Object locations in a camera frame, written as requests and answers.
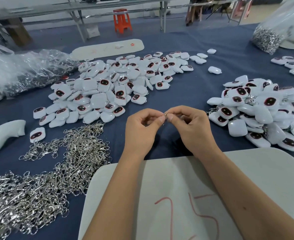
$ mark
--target white foam sheet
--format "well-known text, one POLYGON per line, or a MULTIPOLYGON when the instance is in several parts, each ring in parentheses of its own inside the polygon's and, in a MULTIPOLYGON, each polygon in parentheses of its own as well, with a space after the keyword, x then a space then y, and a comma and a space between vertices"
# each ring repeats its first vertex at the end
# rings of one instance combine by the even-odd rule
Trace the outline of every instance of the white foam sheet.
MULTIPOLYGON (((292 156, 276 148, 225 154, 294 218, 292 156)), ((78 240, 84 236, 116 165, 103 166, 93 176, 85 199, 78 240)), ((139 203, 133 239, 242 239, 204 167, 194 157, 144 161, 138 183, 140 192, 137 195, 139 203)))
POLYGON ((73 52, 71 52, 71 55, 77 60, 94 60, 101 57, 135 53, 142 51, 144 48, 145 46, 141 40, 132 39, 105 44, 82 46, 74 49, 73 52))

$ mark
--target wall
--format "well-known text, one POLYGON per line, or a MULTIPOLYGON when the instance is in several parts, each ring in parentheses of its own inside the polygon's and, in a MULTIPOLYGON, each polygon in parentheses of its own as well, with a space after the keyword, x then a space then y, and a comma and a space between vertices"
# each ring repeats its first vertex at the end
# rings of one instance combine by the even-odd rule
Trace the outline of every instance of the wall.
MULTIPOLYGON (((0 8, 22 8, 22 7, 30 7, 36 5, 43 5, 43 4, 57 4, 57 3, 65 3, 67 0, 0 0, 0 8)), ((189 3, 189 0, 172 0, 169 3, 170 5, 183 5, 189 3)), ((159 2, 152 2, 146 3, 141 5, 133 5, 125 7, 128 10, 133 9, 144 9, 144 8, 154 8, 159 7, 159 2)), ((93 14, 101 14, 106 12, 112 12, 114 8, 102 8, 96 10, 84 10, 82 11, 83 16, 85 15, 93 15, 93 14)), ((179 8, 179 9, 171 9, 171 13, 186 13, 187 8, 179 8)), ((137 18, 137 17, 146 17, 150 16, 149 12, 144 13, 131 13, 130 18, 137 18)), ((42 21, 42 20, 54 20, 54 19, 63 19, 69 18, 70 15, 66 12, 50 14, 50 15, 43 15, 43 16, 35 16, 35 17, 26 17, 24 18, 25 22, 31 21, 42 21)), ((85 19, 85 23, 98 23, 104 21, 113 20, 113 16, 104 16, 104 17, 93 17, 85 19)), ((45 24, 35 24, 35 25, 27 25, 26 28, 31 29, 41 29, 41 28, 53 28, 53 27, 61 27, 67 25, 74 25, 74 21, 63 21, 57 23, 45 23, 45 24)))

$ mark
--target bag of metal clasps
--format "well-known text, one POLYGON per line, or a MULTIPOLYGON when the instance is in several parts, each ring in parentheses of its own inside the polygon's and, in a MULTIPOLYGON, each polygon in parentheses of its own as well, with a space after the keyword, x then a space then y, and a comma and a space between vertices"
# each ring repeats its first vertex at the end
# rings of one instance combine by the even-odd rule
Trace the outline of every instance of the bag of metal clasps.
POLYGON ((294 0, 288 0, 261 22, 253 33, 252 42, 270 55, 278 47, 294 49, 294 0))

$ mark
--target plastic bag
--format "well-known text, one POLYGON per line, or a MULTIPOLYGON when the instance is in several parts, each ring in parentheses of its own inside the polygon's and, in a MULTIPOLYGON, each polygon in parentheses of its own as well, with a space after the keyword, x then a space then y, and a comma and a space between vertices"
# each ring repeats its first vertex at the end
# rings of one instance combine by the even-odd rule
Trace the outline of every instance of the plastic bag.
POLYGON ((284 48, 294 49, 294 0, 288 0, 261 22, 253 33, 252 42, 271 55, 282 44, 284 48))
POLYGON ((45 87, 77 70, 80 62, 58 50, 15 54, 0 45, 0 91, 7 97, 45 87))

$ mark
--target chair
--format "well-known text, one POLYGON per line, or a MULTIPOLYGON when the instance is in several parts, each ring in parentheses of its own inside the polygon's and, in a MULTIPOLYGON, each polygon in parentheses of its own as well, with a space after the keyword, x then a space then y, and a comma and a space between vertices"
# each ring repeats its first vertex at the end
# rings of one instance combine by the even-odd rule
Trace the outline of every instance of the chair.
MULTIPOLYGON (((114 12, 124 12, 124 11, 127 11, 127 9, 126 8, 119 8, 119 9, 115 9, 113 11, 114 12)), ((115 32, 117 32, 117 29, 118 29, 119 33, 123 34, 124 29, 126 29, 126 28, 130 28, 131 31, 133 30, 133 28, 131 27, 130 18, 129 18, 128 13, 126 13, 126 16, 127 16, 128 21, 126 21, 125 14, 114 15, 115 32)))

